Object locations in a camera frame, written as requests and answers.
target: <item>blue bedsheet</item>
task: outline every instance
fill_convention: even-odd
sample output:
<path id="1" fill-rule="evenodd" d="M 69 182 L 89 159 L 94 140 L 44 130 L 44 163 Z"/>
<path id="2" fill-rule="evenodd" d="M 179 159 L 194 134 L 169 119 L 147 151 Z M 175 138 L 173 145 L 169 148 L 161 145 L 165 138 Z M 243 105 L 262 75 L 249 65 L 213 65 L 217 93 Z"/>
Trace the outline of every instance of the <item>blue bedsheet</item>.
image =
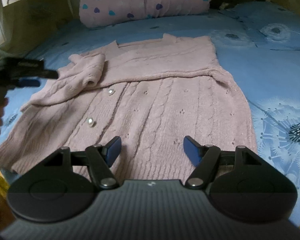
<path id="1" fill-rule="evenodd" d="M 87 29 L 78 20 L 70 22 L 28 57 L 46 60 L 57 69 L 69 55 L 118 43 L 175 36 L 208 35 L 216 46 L 220 65 L 229 71 L 247 97 L 257 135 L 258 154 L 292 180 L 298 201 L 290 220 L 300 225 L 300 51 L 258 48 L 242 24 L 211 10 L 202 16 L 180 16 L 132 21 L 100 29 Z M 19 109 L 42 89 L 10 91 L 0 143 L 20 116 Z M 16 176 L 2 171 L 11 182 Z"/>

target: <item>knit sweater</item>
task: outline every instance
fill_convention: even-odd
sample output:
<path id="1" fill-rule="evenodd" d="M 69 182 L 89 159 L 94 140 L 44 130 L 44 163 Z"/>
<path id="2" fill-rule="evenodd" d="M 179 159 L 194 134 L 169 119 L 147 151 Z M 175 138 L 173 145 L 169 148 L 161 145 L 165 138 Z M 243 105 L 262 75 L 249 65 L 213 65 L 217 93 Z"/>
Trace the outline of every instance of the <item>knit sweater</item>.
<path id="1" fill-rule="evenodd" d="M 59 79 L 22 107 L 0 145 L 1 167 L 24 174 L 61 146 L 80 151 L 120 136 L 111 168 L 119 181 L 185 181 L 194 169 L 183 151 L 186 135 L 222 150 L 246 145 L 256 152 L 247 100 L 207 36 L 114 41 L 69 59 Z M 74 172 L 89 177 L 86 167 Z"/>

